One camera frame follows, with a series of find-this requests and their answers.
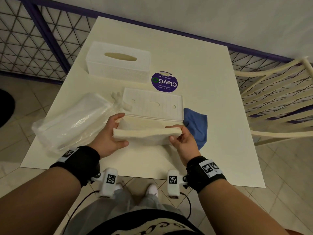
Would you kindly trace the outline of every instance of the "white wall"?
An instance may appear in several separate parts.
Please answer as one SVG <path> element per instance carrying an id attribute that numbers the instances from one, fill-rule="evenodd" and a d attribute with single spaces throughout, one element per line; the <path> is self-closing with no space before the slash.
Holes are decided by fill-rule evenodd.
<path id="1" fill-rule="evenodd" d="M 313 61 L 313 0 L 55 0 Z"/>

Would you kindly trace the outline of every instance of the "finger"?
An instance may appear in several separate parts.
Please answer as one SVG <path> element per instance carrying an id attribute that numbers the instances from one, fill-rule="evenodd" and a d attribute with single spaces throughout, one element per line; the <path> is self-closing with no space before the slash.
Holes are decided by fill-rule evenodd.
<path id="1" fill-rule="evenodd" d="M 117 147 L 116 150 L 122 149 L 122 148 L 128 146 L 128 144 L 129 144 L 129 142 L 127 140 L 125 140 L 125 141 L 118 141 L 118 142 L 116 142 L 116 147 Z"/>
<path id="2" fill-rule="evenodd" d="M 186 128 L 186 126 L 182 125 L 182 124 L 175 124 L 173 126 L 165 126 L 166 128 L 180 128 L 182 130 L 182 134 L 186 134 L 189 135 L 190 132 L 189 130 Z"/>
<path id="3" fill-rule="evenodd" d="M 180 145 L 180 142 L 178 141 L 177 138 L 174 138 L 174 136 L 170 136 L 170 142 L 171 144 L 176 148 L 178 149 L 179 145 Z"/>
<path id="4" fill-rule="evenodd" d="M 115 114 L 115 115 L 112 115 L 108 118 L 108 121 L 105 125 L 106 128 L 111 128 L 113 129 L 114 126 L 115 126 L 115 121 L 120 119 L 120 118 L 123 118 L 125 115 L 125 113 L 118 113 L 118 114 Z"/>

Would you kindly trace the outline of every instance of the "open tissue box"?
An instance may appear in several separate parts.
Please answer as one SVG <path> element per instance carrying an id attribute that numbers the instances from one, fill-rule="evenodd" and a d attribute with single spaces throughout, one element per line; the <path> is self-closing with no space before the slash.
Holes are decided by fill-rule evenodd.
<path id="1" fill-rule="evenodd" d="M 151 53 L 115 44 L 93 42 L 87 57 L 90 75 L 118 80 L 147 82 Z"/>

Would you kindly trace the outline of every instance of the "forearm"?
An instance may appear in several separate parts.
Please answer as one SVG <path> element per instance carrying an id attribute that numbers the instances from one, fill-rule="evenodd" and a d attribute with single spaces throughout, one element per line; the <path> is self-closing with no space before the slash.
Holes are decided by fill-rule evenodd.
<path id="1" fill-rule="evenodd" d="M 53 234 L 80 189 L 67 170 L 46 170 L 0 198 L 1 234 Z"/>
<path id="2" fill-rule="evenodd" d="M 270 215 L 226 180 L 207 185 L 199 200 L 218 235 L 287 235 Z"/>

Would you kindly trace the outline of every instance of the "blue cloth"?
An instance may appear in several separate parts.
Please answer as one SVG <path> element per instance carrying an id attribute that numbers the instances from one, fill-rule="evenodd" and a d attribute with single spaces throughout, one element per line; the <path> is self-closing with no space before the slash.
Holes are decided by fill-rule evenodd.
<path id="1" fill-rule="evenodd" d="M 207 142 L 208 116 L 185 108 L 183 123 L 195 138 L 200 150 Z"/>

